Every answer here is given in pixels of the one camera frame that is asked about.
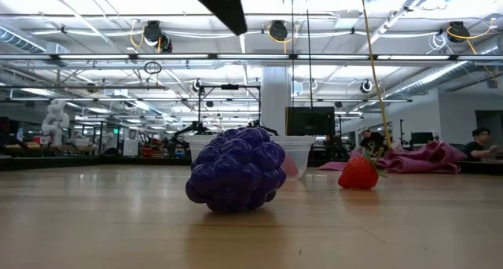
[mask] strawberry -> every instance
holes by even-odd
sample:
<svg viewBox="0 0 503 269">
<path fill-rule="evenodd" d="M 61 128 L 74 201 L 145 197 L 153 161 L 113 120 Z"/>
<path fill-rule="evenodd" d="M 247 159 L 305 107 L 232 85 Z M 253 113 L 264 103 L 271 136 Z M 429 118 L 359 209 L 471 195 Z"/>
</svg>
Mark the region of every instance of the strawberry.
<svg viewBox="0 0 503 269">
<path fill-rule="evenodd" d="M 374 167 L 370 158 L 358 156 L 347 162 L 338 183 L 343 188 L 369 190 L 376 186 L 378 179 L 379 175 L 377 174 L 376 167 Z"/>
</svg>

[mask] man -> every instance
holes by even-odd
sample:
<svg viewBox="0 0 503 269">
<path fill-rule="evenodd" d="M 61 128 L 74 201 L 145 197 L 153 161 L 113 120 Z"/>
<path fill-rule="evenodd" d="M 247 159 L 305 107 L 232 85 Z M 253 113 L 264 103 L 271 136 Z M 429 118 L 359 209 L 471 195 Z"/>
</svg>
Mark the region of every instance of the man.
<svg viewBox="0 0 503 269">
<path fill-rule="evenodd" d="M 497 146 L 491 146 L 489 150 L 484 150 L 484 145 L 489 142 L 490 130 L 485 127 L 477 128 L 472 131 L 472 136 L 475 141 L 468 143 L 464 147 L 464 153 L 470 161 L 481 161 L 482 159 L 490 158 L 496 150 Z"/>
<path fill-rule="evenodd" d="M 368 152 L 373 152 L 375 154 L 379 153 L 379 148 L 384 148 L 384 151 L 387 150 L 387 146 L 384 143 L 384 136 L 379 132 L 370 132 L 370 129 L 367 127 L 363 127 L 360 129 L 360 134 L 363 137 L 362 142 L 360 142 L 360 146 L 357 149 L 365 148 Z"/>
</svg>

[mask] column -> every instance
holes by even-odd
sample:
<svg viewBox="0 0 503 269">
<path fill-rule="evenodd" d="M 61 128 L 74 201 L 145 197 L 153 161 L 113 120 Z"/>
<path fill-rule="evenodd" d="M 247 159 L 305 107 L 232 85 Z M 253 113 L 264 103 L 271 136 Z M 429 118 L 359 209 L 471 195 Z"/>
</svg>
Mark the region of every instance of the column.
<svg viewBox="0 0 503 269">
<path fill-rule="evenodd" d="M 286 135 L 286 107 L 291 104 L 290 78 L 286 67 L 262 70 L 262 125 Z"/>
</svg>

